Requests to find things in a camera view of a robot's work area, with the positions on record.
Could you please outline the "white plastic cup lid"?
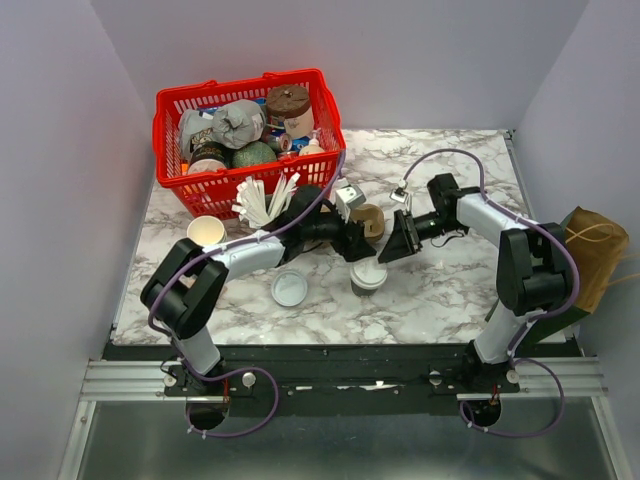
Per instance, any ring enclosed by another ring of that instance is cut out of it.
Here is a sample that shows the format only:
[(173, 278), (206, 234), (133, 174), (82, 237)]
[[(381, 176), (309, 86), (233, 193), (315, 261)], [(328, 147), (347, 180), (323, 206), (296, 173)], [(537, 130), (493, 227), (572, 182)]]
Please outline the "white plastic cup lid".
[(373, 273), (374, 271), (387, 272), (386, 265), (379, 264), (378, 260), (375, 257), (370, 257), (353, 263), (350, 267), (350, 272), (353, 270), (360, 274)]

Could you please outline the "black paper coffee cup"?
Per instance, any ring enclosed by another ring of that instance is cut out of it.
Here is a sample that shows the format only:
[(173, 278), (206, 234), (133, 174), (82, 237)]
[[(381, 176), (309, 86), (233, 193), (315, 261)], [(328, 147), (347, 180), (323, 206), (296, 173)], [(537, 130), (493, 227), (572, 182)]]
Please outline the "black paper coffee cup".
[(387, 278), (386, 271), (360, 274), (353, 270), (350, 272), (351, 290), (358, 297), (370, 297), (386, 282)]

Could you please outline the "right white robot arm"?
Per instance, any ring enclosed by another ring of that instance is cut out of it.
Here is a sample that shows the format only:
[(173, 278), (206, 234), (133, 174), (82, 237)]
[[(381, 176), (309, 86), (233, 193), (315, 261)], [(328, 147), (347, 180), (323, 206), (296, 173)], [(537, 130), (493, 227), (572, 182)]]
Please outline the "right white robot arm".
[(387, 264), (415, 255), (425, 240), (470, 230), (498, 249), (498, 301), (485, 329), (466, 347), (456, 372), (461, 384), (480, 392), (505, 371), (540, 318), (563, 307), (579, 275), (567, 258), (559, 225), (519, 218), (492, 205), (481, 188), (459, 187), (451, 174), (435, 176), (427, 189), (434, 210), (418, 217), (395, 211), (393, 230), (378, 262)]

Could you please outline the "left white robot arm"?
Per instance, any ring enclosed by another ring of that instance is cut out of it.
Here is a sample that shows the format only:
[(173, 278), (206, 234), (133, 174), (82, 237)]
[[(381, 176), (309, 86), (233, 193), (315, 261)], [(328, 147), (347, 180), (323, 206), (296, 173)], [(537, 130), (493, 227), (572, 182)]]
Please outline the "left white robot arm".
[(250, 236), (207, 248), (188, 238), (174, 244), (143, 287), (140, 300), (150, 319), (161, 322), (153, 328), (167, 335), (186, 359), (187, 382), (197, 393), (209, 395), (221, 385), (221, 353), (207, 323), (225, 284), (283, 266), (310, 243), (330, 244), (349, 263), (375, 256), (364, 224), (350, 220), (347, 212), (364, 201), (356, 186), (337, 189), (330, 202), (320, 188), (304, 185), (285, 211)]

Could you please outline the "brown pulp cup carrier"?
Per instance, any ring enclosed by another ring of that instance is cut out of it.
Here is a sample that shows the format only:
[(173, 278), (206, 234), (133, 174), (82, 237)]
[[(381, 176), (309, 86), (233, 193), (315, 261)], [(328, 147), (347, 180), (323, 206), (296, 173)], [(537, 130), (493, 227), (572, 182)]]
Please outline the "brown pulp cup carrier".
[(375, 244), (385, 233), (385, 219), (382, 209), (373, 204), (363, 204), (350, 213), (354, 222), (364, 225), (365, 239), (369, 244)]

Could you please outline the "stack of white lids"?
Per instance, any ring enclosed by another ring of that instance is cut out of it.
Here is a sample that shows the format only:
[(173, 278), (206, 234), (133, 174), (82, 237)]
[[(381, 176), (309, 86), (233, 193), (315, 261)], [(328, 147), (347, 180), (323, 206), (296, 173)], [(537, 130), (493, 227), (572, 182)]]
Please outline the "stack of white lids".
[(306, 278), (295, 270), (279, 273), (271, 285), (273, 299), (283, 307), (295, 307), (301, 304), (307, 293), (308, 282)]

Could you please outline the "white pump bottle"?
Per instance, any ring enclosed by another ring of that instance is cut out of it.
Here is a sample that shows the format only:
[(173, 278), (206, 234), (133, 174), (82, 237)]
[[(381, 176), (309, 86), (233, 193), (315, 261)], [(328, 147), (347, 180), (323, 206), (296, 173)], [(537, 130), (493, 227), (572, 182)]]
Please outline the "white pump bottle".
[(321, 154), (324, 152), (325, 150), (321, 147), (320, 141), (319, 141), (319, 131), (314, 130), (311, 133), (311, 137), (308, 143), (299, 150), (299, 155), (307, 156), (307, 155)]

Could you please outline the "small metal can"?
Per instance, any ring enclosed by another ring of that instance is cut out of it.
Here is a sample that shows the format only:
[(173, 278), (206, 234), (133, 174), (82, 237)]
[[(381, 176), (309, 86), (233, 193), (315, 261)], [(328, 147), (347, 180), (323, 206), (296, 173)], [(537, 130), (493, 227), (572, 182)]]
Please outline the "small metal can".
[(278, 153), (289, 152), (292, 150), (293, 139), (286, 132), (283, 132), (280, 135), (277, 135), (275, 142), (276, 142), (276, 151)]

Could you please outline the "green glitter ball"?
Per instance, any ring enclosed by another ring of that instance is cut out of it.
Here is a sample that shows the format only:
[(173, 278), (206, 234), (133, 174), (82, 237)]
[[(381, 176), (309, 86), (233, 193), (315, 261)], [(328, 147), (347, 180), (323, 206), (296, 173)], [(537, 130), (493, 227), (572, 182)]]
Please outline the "green glitter ball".
[(276, 161), (276, 153), (271, 147), (262, 141), (255, 141), (234, 151), (231, 166), (234, 169), (248, 168)]

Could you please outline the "stack of paper cups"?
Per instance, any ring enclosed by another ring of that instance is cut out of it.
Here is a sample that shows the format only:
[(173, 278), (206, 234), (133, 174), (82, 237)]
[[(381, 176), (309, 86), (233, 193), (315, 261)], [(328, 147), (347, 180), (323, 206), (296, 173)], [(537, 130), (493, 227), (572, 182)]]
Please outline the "stack of paper cups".
[(186, 235), (200, 246), (224, 243), (227, 232), (224, 223), (214, 216), (203, 215), (188, 225)]

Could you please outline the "brown lid cream tub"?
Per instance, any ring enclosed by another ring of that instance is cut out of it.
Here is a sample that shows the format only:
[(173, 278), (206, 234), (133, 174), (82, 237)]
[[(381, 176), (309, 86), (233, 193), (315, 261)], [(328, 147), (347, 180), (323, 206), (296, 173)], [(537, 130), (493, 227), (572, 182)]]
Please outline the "brown lid cream tub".
[(285, 84), (272, 88), (266, 96), (267, 117), (282, 125), (293, 139), (309, 136), (314, 130), (314, 114), (309, 91), (301, 85)]

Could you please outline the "grey wrapped package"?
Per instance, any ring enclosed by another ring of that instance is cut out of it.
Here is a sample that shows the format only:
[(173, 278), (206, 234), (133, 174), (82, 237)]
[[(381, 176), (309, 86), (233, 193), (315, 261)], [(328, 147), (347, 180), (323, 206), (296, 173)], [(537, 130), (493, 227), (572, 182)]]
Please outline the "grey wrapped package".
[(266, 115), (257, 102), (240, 99), (217, 108), (211, 122), (213, 139), (226, 148), (238, 150), (261, 139)]

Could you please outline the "dark green paper bag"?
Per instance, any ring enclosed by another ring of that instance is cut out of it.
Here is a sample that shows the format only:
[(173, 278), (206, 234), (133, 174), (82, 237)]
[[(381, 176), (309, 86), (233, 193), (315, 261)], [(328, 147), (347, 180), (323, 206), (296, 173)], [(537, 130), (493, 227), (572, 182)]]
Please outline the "dark green paper bag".
[[(504, 315), (507, 316), (509, 325), (507, 326), (507, 332), (505, 334), (502, 334), (501, 329), (498, 326), (494, 325), (493, 318), (495, 314), (498, 314), (499, 319), (501, 319)], [(577, 306), (572, 306), (567, 311), (558, 316), (539, 320), (523, 337), (523, 339), (520, 341), (520, 345), (533, 345), (539, 343), (549, 336), (553, 336), (561, 330), (564, 330), (571, 325), (579, 322), (588, 315), (588, 312), (578, 308)], [(485, 321), (486, 326), (483, 329), (483, 332), (477, 337), (477, 340), (480, 340), (482, 343), (492, 341), (495, 337), (495, 334), (497, 334), (498, 340), (504, 338), (504, 344), (507, 344), (511, 340), (512, 336), (521, 327), (520, 321), (513, 320), (512, 312), (508, 310), (499, 300), (495, 301), (489, 313), (486, 315)]]

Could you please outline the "red plastic shopping basket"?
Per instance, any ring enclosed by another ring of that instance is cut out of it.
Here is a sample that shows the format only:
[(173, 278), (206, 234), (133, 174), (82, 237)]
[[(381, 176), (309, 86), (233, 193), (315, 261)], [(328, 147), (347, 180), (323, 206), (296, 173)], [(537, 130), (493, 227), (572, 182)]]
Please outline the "red plastic shopping basket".
[[(234, 100), (261, 98), (272, 88), (298, 84), (309, 94), (322, 153), (237, 169), (218, 170), (188, 175), (186, 159), (181, 152), (179, 120), (190, 107), (218, 107)], [(232, 210), (237, 186), (248, 176), (264, 182), (265, 191), (275, 190), (281, 175), (298, 173), (300, 185), (327, 185), (339, 157), (346, 151), (341, 131), (341, 118), (336, 101), (323, 73), (315, 68), (266, 72), (260, 77), (219, 83), (171, 87), (156, 94), (153, 119), (153, 151), (156, 157), (156, 179), (160, 186), (173, 192), (195, 217), (212, 215), (221, 220), (237, 216)]]

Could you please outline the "patterned grey pouch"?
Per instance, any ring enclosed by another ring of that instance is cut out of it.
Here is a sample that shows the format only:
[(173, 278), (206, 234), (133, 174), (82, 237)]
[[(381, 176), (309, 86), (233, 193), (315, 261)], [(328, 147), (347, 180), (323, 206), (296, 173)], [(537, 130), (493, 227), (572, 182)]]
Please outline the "patterned grey pouch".
[(214, 141), (213, 115), (201, 110), (187, 109), (181, 116), (178, 129), (181, 154), (188, 165), (213, 161), (214, 171), (227, 167), (224, 147)]

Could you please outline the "brown paper bag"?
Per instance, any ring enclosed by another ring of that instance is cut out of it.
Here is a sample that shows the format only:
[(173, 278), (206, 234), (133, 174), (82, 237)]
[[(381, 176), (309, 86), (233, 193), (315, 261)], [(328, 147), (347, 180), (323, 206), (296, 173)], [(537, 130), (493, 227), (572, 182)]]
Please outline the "brown paper bag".
[(638, 273), (613, 279), (623, 260), (638, 260), (639, 254), (626, 254), (630, 237), (623, 227), (582, 207), (565, 219), (564, 231), (580, 277), (579, 294), (568, 314), (581, 320), (596, 311), (609, 288), (639, 279)]

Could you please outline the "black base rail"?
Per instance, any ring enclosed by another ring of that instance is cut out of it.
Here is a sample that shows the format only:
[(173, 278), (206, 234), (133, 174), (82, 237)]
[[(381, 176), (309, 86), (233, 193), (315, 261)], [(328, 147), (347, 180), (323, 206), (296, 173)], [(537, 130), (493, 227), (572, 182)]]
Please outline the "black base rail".
[(599, 397), (606, 394), (599, 362), (575, 344), (532, 347), (533, 362), (501, 367), (470, 384), (458, 370), (464, 346), (223, 345), (214, 373), (191, 376), (169, 346), (108, 344), (86, 376), (87, 392), (128, 400), (211, 404), (238, 417), (455, 415), (462, 401), (503, 407), (512, 399)]

